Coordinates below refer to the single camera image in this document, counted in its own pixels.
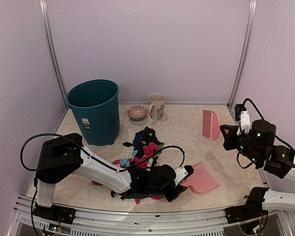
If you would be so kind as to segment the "pink hand brush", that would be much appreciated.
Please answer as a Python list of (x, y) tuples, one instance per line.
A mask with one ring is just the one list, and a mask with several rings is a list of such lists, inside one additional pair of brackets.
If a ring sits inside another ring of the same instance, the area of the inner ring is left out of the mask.
[(216, 112), (203, 110), (202, 136), (216, 141), (220, 134), (220, 119)]

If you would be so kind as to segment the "pink dustpan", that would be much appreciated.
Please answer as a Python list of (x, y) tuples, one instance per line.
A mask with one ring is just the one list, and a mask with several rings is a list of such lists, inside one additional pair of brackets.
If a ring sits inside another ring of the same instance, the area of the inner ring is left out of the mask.
[(210, 175), (202, 162), (192, 166), (194, 173), (180, 185), (189, 188), (194, 194), (204, 194), (218, 187), (219, 184)]

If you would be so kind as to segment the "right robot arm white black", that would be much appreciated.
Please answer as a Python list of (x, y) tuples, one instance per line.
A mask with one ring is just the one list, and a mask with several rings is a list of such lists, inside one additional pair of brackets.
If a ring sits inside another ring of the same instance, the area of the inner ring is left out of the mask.
[[(295, 182), (295, 151), (291, 147), (274, 144), (276, 126), (266, 120), (259, 119), (245, 130), (236, 125), (221, 125), (220, 131), (224, 138), (225, 150), (237, 150), (250, 160), (248, 167), (280, 178)], [(295, 193), (284, 193), (264, 187), (254, 187), (240, 212), (246, 218), (266, 210), (295, 211)]]

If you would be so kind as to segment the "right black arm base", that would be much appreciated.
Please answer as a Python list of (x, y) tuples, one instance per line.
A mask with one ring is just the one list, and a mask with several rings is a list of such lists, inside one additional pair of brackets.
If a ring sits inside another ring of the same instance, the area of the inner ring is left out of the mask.
[(268, 211), (262, 206), (265, 201), (265, 193), (268, 188), (254, 187), (243, 205), (231, 206), (225, 209), (228, 224), (246, 221), (268, 215)]

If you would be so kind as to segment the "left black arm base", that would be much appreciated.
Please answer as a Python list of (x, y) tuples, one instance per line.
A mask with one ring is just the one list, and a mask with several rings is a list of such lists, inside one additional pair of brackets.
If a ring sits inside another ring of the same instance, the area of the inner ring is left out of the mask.
[(34, 216), (43, 219), (55, 221), (58, 223), (72, 225), (75, 218), (76, 209), (53, 204), (51, 207), (43, 207), (35, 204), (33, 214)]

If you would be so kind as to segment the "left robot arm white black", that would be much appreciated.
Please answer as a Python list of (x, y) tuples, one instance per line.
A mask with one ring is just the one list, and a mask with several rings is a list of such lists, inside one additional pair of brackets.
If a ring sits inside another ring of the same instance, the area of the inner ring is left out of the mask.
[(121, 199), (144, 199), (163, 196), (168, 202), (186, 190), (181, 183), (194, 173), (194, 168), (181, 163), (177, 168), (169, 165), (140, 168), (145, 164), (132, 162), (122, 169), (93, 153), (77, 133), (59, 135), (50, 133), (50, 140), (42, 144), (35, 172), (34, 187), (37, 205), (46, 217), (59, 214), (54, 204), (56, 185), (69, 175), (78, 175), (108, 187), (112, 195)]

